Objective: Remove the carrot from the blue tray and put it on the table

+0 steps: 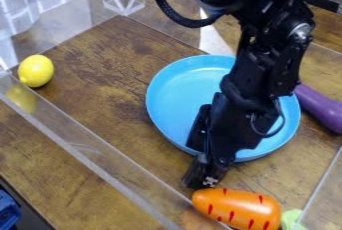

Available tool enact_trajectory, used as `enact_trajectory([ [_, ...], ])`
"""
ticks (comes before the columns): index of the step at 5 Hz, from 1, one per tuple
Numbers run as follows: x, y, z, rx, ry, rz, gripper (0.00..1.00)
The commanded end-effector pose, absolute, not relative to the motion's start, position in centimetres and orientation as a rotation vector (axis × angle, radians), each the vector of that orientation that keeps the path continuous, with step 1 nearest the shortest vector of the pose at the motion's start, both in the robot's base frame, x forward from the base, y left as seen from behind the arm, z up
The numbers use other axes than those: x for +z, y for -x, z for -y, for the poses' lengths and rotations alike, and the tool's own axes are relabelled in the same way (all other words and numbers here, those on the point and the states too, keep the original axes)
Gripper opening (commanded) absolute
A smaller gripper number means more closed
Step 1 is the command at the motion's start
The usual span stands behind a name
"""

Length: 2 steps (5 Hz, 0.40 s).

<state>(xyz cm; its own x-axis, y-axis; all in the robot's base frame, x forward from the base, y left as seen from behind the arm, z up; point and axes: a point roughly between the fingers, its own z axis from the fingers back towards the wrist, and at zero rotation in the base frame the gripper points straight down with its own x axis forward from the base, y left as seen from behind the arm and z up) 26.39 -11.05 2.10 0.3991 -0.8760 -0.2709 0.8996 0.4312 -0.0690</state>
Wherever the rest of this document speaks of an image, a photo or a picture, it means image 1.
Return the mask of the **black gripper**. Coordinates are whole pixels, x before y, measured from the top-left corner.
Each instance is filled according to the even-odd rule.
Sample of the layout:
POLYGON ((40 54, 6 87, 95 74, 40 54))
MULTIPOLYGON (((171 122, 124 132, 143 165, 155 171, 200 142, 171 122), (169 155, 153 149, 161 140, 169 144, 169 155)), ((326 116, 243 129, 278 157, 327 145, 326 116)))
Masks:
POLYGON ((283 117, 279 98, 290 96, 299 83, 312 28, 312 21, 294 18, 262 30, 243 29, 232 70, 212 102, 199 108, 185 142, 203 152, 203 168, 228 168, 239 150, 255 148, 279 131, 274 126, 283 117))

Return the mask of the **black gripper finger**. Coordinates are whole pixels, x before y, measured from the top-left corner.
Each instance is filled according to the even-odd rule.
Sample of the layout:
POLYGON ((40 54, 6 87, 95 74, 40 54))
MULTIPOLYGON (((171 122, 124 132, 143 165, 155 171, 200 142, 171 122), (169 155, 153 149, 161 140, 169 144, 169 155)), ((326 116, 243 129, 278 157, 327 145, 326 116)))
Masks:
POLYGON ((224 157, 215 159, 200 153, 187 169, 181 184, 189 189, 212 188, 223 180, 232 165, 232 160, 224 157))

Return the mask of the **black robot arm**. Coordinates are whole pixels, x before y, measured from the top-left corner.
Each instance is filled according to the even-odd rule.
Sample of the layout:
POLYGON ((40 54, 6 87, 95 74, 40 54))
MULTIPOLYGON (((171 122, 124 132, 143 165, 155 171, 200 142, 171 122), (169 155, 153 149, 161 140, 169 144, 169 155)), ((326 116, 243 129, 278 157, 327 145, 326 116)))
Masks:
POLYGON ((199 0, 242 27, 236 60, 212 102, 198 112, 185 146, 199 155, 183 176, 192 189, 215 186, 235 162, 286 122, 279 98, 299 84, 299 66, 315 23, 302 0, 199 0))

